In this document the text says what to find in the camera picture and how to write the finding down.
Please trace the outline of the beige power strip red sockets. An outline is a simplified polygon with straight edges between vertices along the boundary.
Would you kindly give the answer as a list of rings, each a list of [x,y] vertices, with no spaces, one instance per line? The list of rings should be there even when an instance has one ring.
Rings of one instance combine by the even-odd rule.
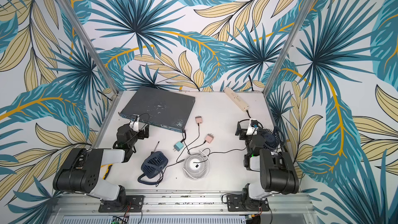
[[[249,110],[249,105],[231,88],[224,88],[224,93],[241,109],[243,112]]]

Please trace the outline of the teal USB charger plug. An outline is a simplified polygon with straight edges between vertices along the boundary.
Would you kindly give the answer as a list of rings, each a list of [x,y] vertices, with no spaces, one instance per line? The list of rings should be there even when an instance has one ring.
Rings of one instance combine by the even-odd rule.
[[[179,141],[174,145],[175,151],[181,151],[183,148],[184,148],[184,143],[182,141]]]

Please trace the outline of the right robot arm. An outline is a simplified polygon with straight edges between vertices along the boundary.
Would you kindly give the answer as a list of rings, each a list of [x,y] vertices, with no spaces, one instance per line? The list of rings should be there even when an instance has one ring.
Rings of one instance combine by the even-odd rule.
[[[299,179],[279,127],[265,129],[256,119],[244,119],[237,123],[235,135],[245,142],[244,167],[259,173],[258,181],[244,187],[244,200],[262,201],[274,194],[298,192]]]

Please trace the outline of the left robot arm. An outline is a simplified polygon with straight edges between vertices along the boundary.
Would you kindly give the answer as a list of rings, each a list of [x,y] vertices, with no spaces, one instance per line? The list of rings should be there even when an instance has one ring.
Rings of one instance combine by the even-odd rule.
[[[149,126],[134,131],[129,124],[118,128],[112,148],[74,148],[60,166],[53,180],[57,191],[86,194],[104,203],[127,205],[125,188],[100,178],[102,166],[126,163],[136,153],[138,140],[149,138]]]

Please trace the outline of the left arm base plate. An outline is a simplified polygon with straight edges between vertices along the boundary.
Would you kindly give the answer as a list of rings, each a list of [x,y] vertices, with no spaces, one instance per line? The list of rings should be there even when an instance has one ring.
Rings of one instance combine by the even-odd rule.
[[[101,200],[99,213],[139,213],[143,208],[145,196],[131,195],[114,201]]]

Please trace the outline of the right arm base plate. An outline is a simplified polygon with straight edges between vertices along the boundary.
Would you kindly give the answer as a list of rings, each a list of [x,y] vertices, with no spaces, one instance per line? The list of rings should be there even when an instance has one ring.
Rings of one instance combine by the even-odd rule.
[[[227,205],[229,212],[268,212],[266,200],[253,200],[244,194],[223,194],[221,202]]]

